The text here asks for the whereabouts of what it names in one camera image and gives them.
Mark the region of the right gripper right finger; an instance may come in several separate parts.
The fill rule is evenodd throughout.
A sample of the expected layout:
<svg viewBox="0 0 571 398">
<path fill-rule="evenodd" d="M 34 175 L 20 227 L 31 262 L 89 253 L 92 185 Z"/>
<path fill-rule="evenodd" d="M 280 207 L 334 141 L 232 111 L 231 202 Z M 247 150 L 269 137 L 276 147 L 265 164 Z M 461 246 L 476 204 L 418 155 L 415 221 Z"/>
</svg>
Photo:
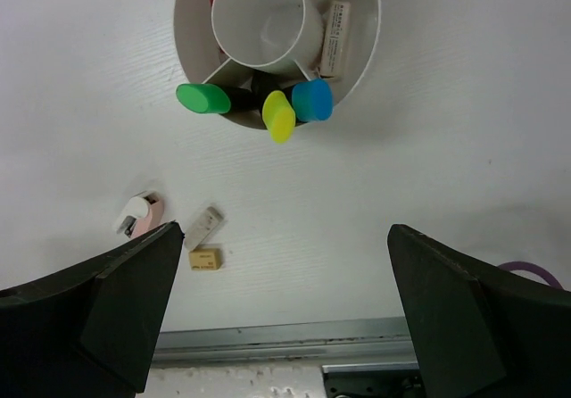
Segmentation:
<svg viewBox="0 0 571 398">
<path fill-rule="evenodd" d="M 429 397 L 568 397 L 570 293 L 407 225 L 387 246 Z"/>
</svg>

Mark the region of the grey eraser block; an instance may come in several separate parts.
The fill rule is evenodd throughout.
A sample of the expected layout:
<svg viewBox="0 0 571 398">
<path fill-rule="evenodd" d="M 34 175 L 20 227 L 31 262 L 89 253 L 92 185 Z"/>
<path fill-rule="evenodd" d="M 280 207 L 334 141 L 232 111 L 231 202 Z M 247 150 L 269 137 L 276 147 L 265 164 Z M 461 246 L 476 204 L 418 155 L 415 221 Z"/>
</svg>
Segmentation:
<svg viewBox="0 0 571 398">
<path fill-rule="evenodd" d="M 222 223 L 223 216 L 213 206 L 206 208 L 185 232 L 184 247 L 192 252 L 200 246 Z"/>
</svg>

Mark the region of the small wooden sharpener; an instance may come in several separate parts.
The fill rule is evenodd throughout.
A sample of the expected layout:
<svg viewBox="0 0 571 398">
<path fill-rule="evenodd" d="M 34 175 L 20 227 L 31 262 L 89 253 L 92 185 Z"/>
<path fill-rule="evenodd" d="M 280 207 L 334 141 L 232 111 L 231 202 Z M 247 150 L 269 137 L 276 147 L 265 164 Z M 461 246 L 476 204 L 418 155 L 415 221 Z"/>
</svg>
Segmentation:
<svg viewBox="0 0 571 398">
<path fill-rule="evenodd" d="M 188 254 L 192 270 L 218 270 L 222 267 L 222 255 L 219 248 L 202 248 Z"/>
</svg>

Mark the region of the blue cap black highlighter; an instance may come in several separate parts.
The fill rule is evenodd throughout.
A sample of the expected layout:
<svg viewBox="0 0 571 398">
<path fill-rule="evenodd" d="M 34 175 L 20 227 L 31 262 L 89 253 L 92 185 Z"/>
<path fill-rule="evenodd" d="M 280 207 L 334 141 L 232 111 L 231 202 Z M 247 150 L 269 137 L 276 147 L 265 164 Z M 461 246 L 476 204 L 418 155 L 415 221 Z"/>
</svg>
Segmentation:
<svg viewBox="0 0 571 398">
<path fill-rule="evenodd" d="M 292 87 L 291 105 L 298 121 L 325 121 L 334 110 L 333 93 L 323 79 L 301 82 Z"/>
</svg>

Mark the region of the green cap black highlighter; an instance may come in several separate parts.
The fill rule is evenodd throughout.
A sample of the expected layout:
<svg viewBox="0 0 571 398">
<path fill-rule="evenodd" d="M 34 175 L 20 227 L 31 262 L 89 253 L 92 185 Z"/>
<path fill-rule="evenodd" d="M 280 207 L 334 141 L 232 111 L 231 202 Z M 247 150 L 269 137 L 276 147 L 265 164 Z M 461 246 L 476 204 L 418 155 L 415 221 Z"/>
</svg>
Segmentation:
<svg viewBox="0 0 571 398">
<path fill-rule="evenodd" d="M 248 89 L 211 83 L 180 84 L 176 97 L 189 111 L 198 114 L 249 112 L 258 106 L 255 96 Z"/>
</svg>

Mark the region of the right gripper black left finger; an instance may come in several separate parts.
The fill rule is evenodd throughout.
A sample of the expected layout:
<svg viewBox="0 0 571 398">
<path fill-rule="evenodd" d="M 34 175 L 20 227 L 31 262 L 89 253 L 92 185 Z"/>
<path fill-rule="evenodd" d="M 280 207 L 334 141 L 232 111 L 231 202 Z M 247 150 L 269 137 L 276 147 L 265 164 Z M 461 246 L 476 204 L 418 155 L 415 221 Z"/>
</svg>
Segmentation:
<svg viewBox="0 0 571 398">
<path fill-rule="evenodd" d="M 134 397 L 145 390 L 178 270 L 176 222 L 1 292 L 3 397 Z"/>
</svg>

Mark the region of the yellow cap black highlighter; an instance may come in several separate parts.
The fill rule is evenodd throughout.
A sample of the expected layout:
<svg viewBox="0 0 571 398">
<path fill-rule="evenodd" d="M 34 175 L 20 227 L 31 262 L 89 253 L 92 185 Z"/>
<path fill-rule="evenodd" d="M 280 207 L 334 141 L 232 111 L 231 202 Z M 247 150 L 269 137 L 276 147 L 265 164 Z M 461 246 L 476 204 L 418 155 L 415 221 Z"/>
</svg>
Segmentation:
<svg viewBox="0 0 571 398">
<path fill-rule="evenodd" d="M 277 144 L 285 143 L 294 132 L 295 111 L 280 90 L 267 95 L 262 104 L 261 117 L 270 137 Z"/>
</svg>

